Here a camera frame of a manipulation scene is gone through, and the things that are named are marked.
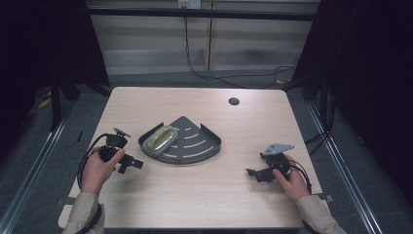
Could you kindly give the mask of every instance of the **black cable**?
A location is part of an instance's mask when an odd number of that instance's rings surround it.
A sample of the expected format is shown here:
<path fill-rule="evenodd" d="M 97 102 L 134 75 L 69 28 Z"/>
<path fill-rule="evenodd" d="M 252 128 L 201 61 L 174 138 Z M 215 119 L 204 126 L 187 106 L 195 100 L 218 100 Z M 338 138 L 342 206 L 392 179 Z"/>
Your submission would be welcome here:
<path fill-rule="evenodd" d="M 299 164 L 298 162 L 294 161 L 294 160 L 288 160 L 289 162 L 295 163 L 297 165 L 299 165 L 301 168 L 294 166 L 294 165 L 289 165 L 289 167 L 298 170 L 298 172 L 301 173 L 301 175 L 303 176 L 303 178 L 306 180 L 306 185 L 307 185 L 307 189 L 309 190 L 310 194 L 313 194 L 312 192 L 312 184 L 310 183 L 310 179 L 309 176 L 306 172 L 306 170 L 304 169 L 304 167 Z M 303 224 L 304 224 L 304 228 L 309 231 L 312 234 L 319 234 L 318 231 L 316 231 L 312 226 L 310 226 L 304 219 L 303 219 Z"/>
<path fill-rule="evenodd" d="M 79 188 L 82 188 L 83 169 L 85 169 L 85 165 L 88 162 L 89 157 L 91 157 L 91 155 L 95 153 L 95 151 L 93 153 L 91 153 L 91 151 L 92 149 L 94 149 L 94 146 L 97 144 L 97 142 L 100 141 L 100 139 L 103 137 L 109 137 L 109 134 L 100 135 L 97 139 L 95 139 L 94 142 L 89 147 L 88 151 L 86 152 L 85 156 L 83 156 L 82 158 L 82 161 L 78 168 L 78 174 L 77 174 L 77 181 L 78 181 Z"/>
<path fill-rule="evenodd" d="M 319 149 L 320 146 L 322 146 L 322 144 L 325 142 L 325 140 L 328 138 L 329 133 L 327 133 L 323 138 L 322 141 L 316 146 L 316 148 L 314 148 L 310 153 L 310 157 Z"/>
<path fill-rule="evenodd" d="M 239 86 L 236 85 L 234 83 L 228 82 L 225 79 L 229 79 L 229 78 L 237 78 L 237 77 L 261 77 L 261 76 L 273 76 L 274 75 L 274 81 L 271 82 L 271 84 L 266 85 L 265 87 L 261 87 L 261 88 L 256 88 L 256 89 L 268 89 L 269 87 L 273 86 L 276 82 L 277 82 L 277 74 L 280 74 L 282 72 L 285 72 L 286 70 L 292 69 L 294 67 L 296 67 L 296 65 L 292 65 L 292 66 L 279 66 L 277 67 L 274 72 L 271 73 L 266 73 L 266 74 L 241 74 L 241 75 L 231 75 L 231 76 L 222 76 L 222 77 L 215 77 L 215 76 L 210 76 L 210 75 L 202 75 L 200 73 L 198 73 L 193 65 L 192 65 L 192 61 L 191 61 L 191 55 L 190 55 L 190 50 L 189 50 L 189 40 L 188 40 L 188 20 L 187 18 L 184 18 L 184 24 L 185 24 L 185 52 L 186 52 L 186 61 L 188 64 L 189 69 L 192 71 L 192 73 L 194 73 L 196 76 L 198 76 L 201 79 L 205 79 L 205 80 L 220 80 L 228 85 L 231 86 L 235 86 L 237 88 L 241 88 L 241 89 L 248 89 L 248 87 L 243 87 L 243 86 Z"/>
<path fill-rule="evenodd" d="M 83 176 L 83 170 L 85 169 L 86 163 L 88 162 L 89 157 L 91 157 L 91 155 L 95 154 L 98 151 L 98 149 L 94 151 L 92 150 L 94 149 L 94 146 L 97 144 L 97 142 L 100 141 L 100 139 L 103 137 L 109 137 L 109 134 L 100 135 L 97 139 L 95 139 L 94 142 L 89 147 L 88 151 L 86 152 L 85 156 L 82 158 L 82 161 L 79 165 L 78 174 L 77 174 L 77 181 L 78 181 L 79 189 L 82 189 L 82 176 Z M 87 233 L 92 227 L 94 227 L 95 224 L 97 224 L 97 222 L 100 219 L 101 214 L 102 214 L 102 208 L 100 204 L 97 204 L 96 214 L 86 226 L 84 226 L 80 231 L 77 232 L 77 234 Z"/>
<path fill-rule="evenodd" d="M 329 95 L 330 95 L 330 106 L 328 108 L 328 110 L 329 110 L 328 117 L 329 117 L 330 120 L 327 123 L 326 130 L 329 133 L 331 133 L 331 131 L 333 129 L 334 115 L 335 115 L 335 109 L 336 109 L 337 101 L 336 101 L 336 99 L 334 98 L 334 95 L 331 92 L 329 93 Z"/>
<path fill-rule="evenodd" d="M 309 144 L 309 143 L 313 143 L 314 141 L 316 141 L 317 139 L 319 139 L 322 136 L 322 133 L 319 133 L 315 136 L 313 136 L 310 139 L 307 139 L 306 141 L 304 141 L 305 144 Z"/>

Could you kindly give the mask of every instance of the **dark gray tray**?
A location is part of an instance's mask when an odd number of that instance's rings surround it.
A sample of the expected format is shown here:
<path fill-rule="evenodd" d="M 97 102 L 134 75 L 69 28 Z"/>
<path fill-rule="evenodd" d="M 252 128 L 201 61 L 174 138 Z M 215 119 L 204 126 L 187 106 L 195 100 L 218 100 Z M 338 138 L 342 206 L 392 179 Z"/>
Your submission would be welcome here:
<path fill-rule="evenodd" d="M 187 117 L 181 116 L 170 124 L 178 132 L 176 142 L 159 155 L 146 152 L 142 147 L 143 141 L 162 128 L 163 125 L 164 123 L 159 124 L 138 140 L 142 152 L 155 160 L 175 165 L 194 164 L 212 157 L 221 149 L 221 138 L 219 136 L 205 125 L 201 124 L 199 128 Z"/>

